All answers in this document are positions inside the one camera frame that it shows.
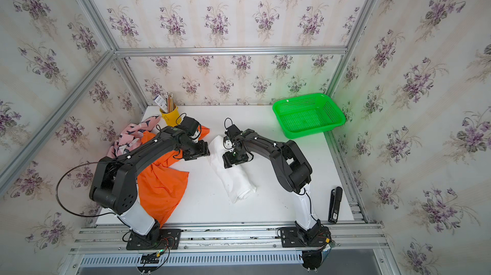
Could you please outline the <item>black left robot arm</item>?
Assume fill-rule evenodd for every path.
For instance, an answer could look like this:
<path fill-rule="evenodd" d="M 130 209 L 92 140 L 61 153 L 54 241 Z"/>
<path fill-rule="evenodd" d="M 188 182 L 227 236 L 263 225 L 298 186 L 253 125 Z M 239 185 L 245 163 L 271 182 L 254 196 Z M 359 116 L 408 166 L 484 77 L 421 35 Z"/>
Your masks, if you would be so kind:
<path fill-rule="evenodd" d="M 150 141 L 121 156 L 104 157 L 95 170 L 89 197 L 113 211 L 133 233 L 150 243 L 160 240 L 160 224 L 138 202 L 137 177 L 163 155 L 178 151 L 186 161 L 209 156 L 208 143 L 198 139 L 198 121 L 184 117 L 176 127 L 166 126 Z"/>

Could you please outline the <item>orange cloth garment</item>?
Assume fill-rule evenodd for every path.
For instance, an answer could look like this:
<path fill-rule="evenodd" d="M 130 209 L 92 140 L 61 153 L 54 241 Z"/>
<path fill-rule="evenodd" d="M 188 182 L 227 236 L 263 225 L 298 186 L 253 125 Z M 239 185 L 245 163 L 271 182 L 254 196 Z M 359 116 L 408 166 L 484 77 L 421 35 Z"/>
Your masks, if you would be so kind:
<path fill-rule="evenodd" d="M 140 204 L 160 225 L 169 220 L 187 189 L 189 172 L 171 167 L 181 158 L 181 152 L 168 152 L 137 177 Z"/>

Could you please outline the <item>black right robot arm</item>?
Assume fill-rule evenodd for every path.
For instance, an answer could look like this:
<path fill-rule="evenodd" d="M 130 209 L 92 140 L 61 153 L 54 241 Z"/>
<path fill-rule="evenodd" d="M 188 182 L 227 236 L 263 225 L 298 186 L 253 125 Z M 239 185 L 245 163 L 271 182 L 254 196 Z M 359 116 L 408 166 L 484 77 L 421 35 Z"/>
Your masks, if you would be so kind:
<path fill-rule="evenodd" d="M 226 128 L 225 140 L 231 143 L 231 150 L 222 156 L 224 168 L 247 163 L 254 156 L 268 159 L 280 186 L 294 196 L 296 227 L 303 234 L 312 233 L 319 225 L 310 197 L 313 169 L 298 144 L 268 139 L 252 129 L 242 131 L 234 124 Z"/>

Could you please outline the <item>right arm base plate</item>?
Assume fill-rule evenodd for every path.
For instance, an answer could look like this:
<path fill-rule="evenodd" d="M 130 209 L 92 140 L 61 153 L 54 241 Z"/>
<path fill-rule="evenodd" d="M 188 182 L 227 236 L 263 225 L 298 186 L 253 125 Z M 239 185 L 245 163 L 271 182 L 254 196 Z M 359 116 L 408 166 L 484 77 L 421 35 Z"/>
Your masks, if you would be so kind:
<path fill-rule="evenodd" d="M 332 241 L 330 230 L 323 225 L 315 225 L 305 230 L 300 226 L 278 229 L 283 248 L 321 248 Z"/>

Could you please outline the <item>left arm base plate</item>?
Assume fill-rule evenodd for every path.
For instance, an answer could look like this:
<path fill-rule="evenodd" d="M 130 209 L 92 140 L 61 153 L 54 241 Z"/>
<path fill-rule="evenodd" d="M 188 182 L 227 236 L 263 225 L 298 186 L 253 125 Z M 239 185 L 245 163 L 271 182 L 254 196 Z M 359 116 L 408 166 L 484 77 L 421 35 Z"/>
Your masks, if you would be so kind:
<path fill-rule="evenodd" d="M 148 235 L 142 236 L 131 232 L 129 241 L 126 245 L 128 251 L 158 250 L 170 248 L 177 249 L 182 230 L 180 229 L 160 229 L 152 230 Z"/>

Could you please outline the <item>white shorts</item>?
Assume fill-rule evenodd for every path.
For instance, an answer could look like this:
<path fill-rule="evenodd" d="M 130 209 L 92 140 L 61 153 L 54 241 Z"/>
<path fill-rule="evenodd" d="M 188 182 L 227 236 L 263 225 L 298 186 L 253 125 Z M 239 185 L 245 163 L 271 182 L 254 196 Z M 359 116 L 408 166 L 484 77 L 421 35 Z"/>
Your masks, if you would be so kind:
<path fill-rule="evenodd" d="M 231 203 L 249 198 L 256 193 L 256 186 L 249 180 L 247 173 L 240 166 L 226 169 L 222 157 L 227 149 L 223 146 L 224 137 L 216 136 L 209 144 L 209 165 L 220 179 Z"/>

